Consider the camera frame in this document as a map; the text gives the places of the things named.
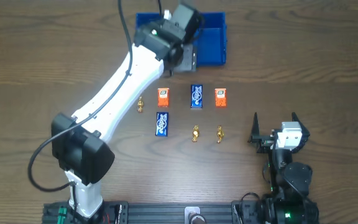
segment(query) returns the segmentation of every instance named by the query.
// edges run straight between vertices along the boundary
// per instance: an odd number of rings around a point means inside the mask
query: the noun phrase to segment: wooden table
[[[177,1],[163,1],[173,10]],[[162,78],[120,122],[103,179],[106,200],[230,202],[269,192],[261,171],[267,155],[246,143],[254,112],[262,133],[296,111],[311,132],[294,161],[313,168],[310,198],[321,223],[358,222],[358,1],[200,0],[200,11],[225,11],[227,64]],[[136,12],[155,1],[127,0],[131,34]],[[84,105],[127,52],[116,1],[0,1],[0,223],[40,223],[43,203],[68,190],[39,192],[27,180],[35,148],[50,122]],[[204,85],[204,108],[189,109],[190,84]],[[157,88],[171,90],[168,138],[156,138]],[[228,107],[213,90],[227,88]],[[191,141],[193,126],[201,137]],[[216,127],[226,136],[216,144]],[[67,180],[50,146],[34,175],[47,187]]]

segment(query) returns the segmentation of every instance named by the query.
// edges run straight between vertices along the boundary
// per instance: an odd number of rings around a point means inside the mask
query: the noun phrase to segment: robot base
[[[120,205],[121,213],[119,213],[117,224],[185,223],[184,212],[186,207],[199,207],[207,223],[241,224],[233,209],[234,207],[238,208],[239,201],[232,203],[104,202],[104,215],[99,224],[116,224],[117,209]],[[66,209],[67,207],[67,202],[45,204],[42,223],[81,223],[80,221],[73,222],[71,209]],[[257,221],[256,201],[243,201],[242,210],[244,211],[243,224],[261,224]]]

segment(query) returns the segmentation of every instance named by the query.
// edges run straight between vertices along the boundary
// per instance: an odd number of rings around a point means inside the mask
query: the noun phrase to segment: gold figurine
[[[218,132],[216,133],[218,135],[218,143],[221,143],[223,136],[224,136],[224,132],[222,130],[222,126],[218,126]]]
[[[137,109],[137,112],[139,112],[139,113],[143,112],[144,103],[142,101],[142,97],[139,97],[139,102],[137,102],[137,106],[139,107]]]
[[[198,130],[198,125],[194,126],[193,128],[193,142],[197,141],[198,136],[200,136],[200,131]]]

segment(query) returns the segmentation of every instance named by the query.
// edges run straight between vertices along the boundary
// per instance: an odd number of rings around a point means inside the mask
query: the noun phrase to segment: blue bin
[[[204,27],[201,36],[193,42],[197,47],[197,67],[217,66],[226,63],[226,20],[224,12],[203,12]],[[141,25],[161,19],[156,12],[136,14],[136,29]]]

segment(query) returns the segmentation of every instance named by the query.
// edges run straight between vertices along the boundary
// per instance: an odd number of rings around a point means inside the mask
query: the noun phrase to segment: wood grain
[[[174,9],[177,1],[163,1]],[[109,143],[116,161],[103,179],[106,200],[230,202],[269,191],[266,155],[246,143],[252,116],[264,133],[296,111],[311,139],[294,155],[313,168],[310,198],[321,223],[358,223],[358,1],[199,0],[201,11],[225,11],[227,64],[162,78],[143,93]],[[127,0],[131,33],[136,12],[152,0]],[[59,112],[85,104],[121,64],[126,49],[116,1],[0,0],[0,223],[40,223],[45,194],[27,180],[34,149]],[[204,84],[201,111],[189,109],[192,83]],[[171,91],[168,138],[154,136],[158,87]],[[228,107],[213,90],[227,88]],[[191,131],[201,136],[191,142]],[[216,126],[225,131],[216,144]],[[44,186],[66,182],[46,148],[34,167]]]

